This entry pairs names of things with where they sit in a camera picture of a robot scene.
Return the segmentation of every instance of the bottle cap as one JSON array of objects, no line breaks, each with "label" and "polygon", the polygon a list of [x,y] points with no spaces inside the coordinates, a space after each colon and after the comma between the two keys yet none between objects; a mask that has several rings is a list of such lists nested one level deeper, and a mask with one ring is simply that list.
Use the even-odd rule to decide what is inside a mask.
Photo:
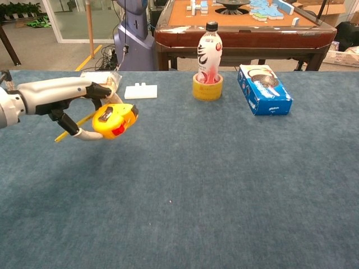
[{"label": "bottle cap", "polygon": [[209,21],[206,24],[206,31],[209,32],[216,32],[218,30],[218,22],[216,21]]}]

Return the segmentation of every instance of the white basket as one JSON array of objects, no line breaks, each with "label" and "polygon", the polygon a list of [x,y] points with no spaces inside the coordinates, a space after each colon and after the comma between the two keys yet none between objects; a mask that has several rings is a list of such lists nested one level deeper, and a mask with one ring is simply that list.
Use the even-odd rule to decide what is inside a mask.
[{"label": "white basket", "polygon": [[334,63],[343,66],[359,67],[359,54],[329,50],[323,63]]}]

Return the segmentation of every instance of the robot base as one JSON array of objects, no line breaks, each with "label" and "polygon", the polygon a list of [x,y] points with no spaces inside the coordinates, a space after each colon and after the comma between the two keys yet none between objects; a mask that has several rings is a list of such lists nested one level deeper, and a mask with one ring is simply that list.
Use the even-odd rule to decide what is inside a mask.
[{"label": "robot base", "polygon": [[[120,24],[118,33],[114,36],[118,63],[122,62],[123,47],[125,46],[125,27]],[[146,39],[140,39],[133,33],[126,31],[126,44],[128,53],[123,58],[120,71],[157,71],[158,62],[153,36],[147,35]]]}]

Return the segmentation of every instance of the red button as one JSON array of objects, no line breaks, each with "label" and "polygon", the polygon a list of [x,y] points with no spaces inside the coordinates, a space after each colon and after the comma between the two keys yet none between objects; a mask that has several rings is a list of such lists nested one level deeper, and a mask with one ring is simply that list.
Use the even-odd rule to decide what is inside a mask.
[{"label": "red button", "polygon": [[123,133],[125,131],[125,128],[123,125],[121,125],[120,127],[112,130],[112,133],[115,135],[115,136],[119,136],[121,133]]}]

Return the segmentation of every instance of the plastic bottle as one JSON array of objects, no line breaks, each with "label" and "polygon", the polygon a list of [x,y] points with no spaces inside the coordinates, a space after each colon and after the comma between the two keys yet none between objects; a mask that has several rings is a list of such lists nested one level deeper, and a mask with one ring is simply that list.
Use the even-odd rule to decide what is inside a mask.
[{"label": "plastic bottle", "polygon": [[217,22],[207,22],[206,33],[201,37],[197,48],[199,65],[197,80],[204,84],[214,84],[219,81],[218,67],[222,56],[222,40],[217,30]]}]

